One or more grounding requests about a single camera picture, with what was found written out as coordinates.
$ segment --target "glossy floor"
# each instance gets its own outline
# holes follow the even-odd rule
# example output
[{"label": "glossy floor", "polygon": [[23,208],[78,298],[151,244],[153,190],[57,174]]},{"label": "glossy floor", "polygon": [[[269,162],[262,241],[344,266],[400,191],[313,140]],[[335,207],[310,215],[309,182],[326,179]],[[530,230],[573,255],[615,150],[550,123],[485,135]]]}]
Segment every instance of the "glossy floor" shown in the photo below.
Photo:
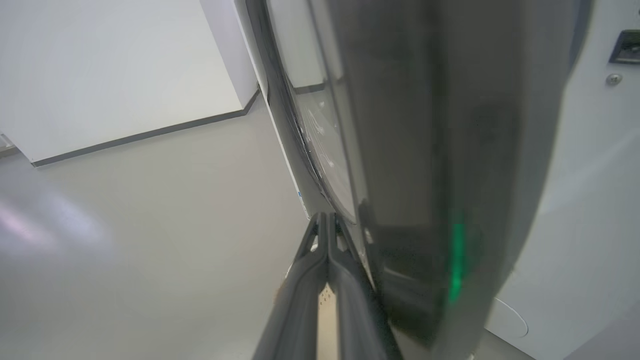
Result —
[{"label": "glossy floor", "polygon": [[[0,359],[249,359],[306,224],[261,98],[44,168],[2,158]],[[486,334],[476,359],[502,358],[528,357]]]}]

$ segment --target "door glass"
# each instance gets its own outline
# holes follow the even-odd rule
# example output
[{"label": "door glass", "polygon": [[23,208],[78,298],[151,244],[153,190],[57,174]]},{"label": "door glass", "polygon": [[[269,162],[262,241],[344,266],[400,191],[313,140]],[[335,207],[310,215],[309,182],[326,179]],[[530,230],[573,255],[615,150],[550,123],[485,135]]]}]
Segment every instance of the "door glass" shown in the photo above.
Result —
[{"label": "door glass", "polygon": [[355,222],[337,112],[307,2],[268,0],[268,9],[303,141],[330,202]]}]

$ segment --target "floor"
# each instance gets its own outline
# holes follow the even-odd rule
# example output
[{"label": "floor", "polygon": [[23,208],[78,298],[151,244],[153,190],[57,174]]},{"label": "floor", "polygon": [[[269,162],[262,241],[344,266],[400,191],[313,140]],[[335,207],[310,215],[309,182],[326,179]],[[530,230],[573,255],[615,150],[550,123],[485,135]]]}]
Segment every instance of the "floor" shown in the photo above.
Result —
[{"label": "floor", "polygon": [[[0,358],[249,359],[306,227],[266,107],[0,159]],[[530,359],[486,333],[476,359]]]}]

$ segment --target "screw head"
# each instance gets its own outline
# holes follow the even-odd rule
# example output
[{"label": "screw head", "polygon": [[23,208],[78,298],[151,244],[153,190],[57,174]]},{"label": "screw head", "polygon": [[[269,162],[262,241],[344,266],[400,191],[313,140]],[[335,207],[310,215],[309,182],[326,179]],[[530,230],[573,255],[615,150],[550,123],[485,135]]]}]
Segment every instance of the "screw head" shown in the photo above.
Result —
[{"label": "screw head", "polygon": [[610,74],[607,76],[607,85],[609,86],[616,86],[617,84],[620,84],[621,81],[622,75],[620,74]]}]

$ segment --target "washing machine door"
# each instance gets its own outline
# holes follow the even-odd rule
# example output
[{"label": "washing machine door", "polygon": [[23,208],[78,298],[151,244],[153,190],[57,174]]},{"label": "washing machine door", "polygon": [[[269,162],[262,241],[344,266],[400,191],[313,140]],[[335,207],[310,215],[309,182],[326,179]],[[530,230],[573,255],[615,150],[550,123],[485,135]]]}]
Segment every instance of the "washing machine door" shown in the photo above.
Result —
[{"label": "washing machine door", "polygon": [[465,358],[537,207],[571,3],[247,6],[307,210],[351,222],[398,336]]}]

